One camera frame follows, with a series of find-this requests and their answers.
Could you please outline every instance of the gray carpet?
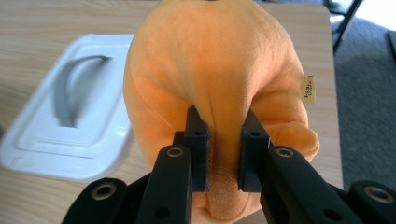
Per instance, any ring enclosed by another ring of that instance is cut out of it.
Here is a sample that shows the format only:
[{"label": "gray carpet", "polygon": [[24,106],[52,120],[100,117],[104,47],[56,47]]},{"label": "gray carpet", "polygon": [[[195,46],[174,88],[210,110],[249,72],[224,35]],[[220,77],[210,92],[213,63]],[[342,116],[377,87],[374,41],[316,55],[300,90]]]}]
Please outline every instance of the gray carpet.
[{"label": "gray carpet", "polygon": [[[377,0],[363,1],[357,15],[373,1]],[[350,1],[338,2],[348,6]],[[392,1],[377,3],[394,7]],[[374,180],[396,189],[396,65],[387,32],[385,27],[355,18],[334,56],[345,189],[357,180]]]}]

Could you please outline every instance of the wooden table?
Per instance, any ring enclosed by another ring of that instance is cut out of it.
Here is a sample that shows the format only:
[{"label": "wooden table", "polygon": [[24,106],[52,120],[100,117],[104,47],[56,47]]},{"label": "wooden table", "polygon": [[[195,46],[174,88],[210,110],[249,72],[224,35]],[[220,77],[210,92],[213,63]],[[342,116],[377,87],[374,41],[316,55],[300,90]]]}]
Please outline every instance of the wooden table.
[{"label": "wooden table", "polygon": [[[157,2],[0,0],[0,125],[7,129],[67,45],[89,34],[132,34]],[[332,41],[321,6],[262,4],[289,31],[307,75],[317,76],[317,103],[307,105],[321,150],[312,161],[342,187]],[[132,183],[148,169],[134,142],[113,177]],[[0,223],[60,223],[86,184],[0,168]],[[258,212],[239,223],[264,220]]]}]

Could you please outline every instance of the fabric tag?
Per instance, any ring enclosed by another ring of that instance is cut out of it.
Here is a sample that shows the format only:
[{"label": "fabric tag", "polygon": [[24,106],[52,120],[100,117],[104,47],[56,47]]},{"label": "fabric tag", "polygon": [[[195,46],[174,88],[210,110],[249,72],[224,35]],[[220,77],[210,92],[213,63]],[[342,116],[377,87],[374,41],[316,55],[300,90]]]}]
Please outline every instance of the fabric tag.
[{"label": "fabric tag", "polygon": [[317,87],[315,76],[304,77],[303,103],[314,104],[317,100]]}]

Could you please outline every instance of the stuffed animal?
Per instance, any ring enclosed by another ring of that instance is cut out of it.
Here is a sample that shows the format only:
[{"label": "stuffed animal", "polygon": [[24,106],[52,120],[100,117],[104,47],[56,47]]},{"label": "stuffed animal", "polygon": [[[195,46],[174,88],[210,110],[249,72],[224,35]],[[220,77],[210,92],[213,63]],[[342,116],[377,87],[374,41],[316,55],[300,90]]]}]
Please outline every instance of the stuffed animal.
[{"label": "stuffed animal", "polygon": [[251,0],[163,0],[131,44],[124,99],[149,168],[194,105],[210,133],[209,191],[192,223],[231,223],[260,206],[238,190],[241,127],[251,108],[274,145],[309,161],[319,149],[302,103],[304,72],[285,29]]}]

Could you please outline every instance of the white tray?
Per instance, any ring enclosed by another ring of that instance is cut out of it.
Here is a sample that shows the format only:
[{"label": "white tray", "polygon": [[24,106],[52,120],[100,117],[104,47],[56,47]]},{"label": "white tray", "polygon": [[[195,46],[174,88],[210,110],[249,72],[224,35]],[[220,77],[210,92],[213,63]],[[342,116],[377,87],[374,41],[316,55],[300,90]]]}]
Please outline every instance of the white tray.
[{"label": "white tray", "polygon": [[122,97],[133,37],[84,35],[71,43],[3,136],[1,165],[82,182],[117,169],[133,136]]}]

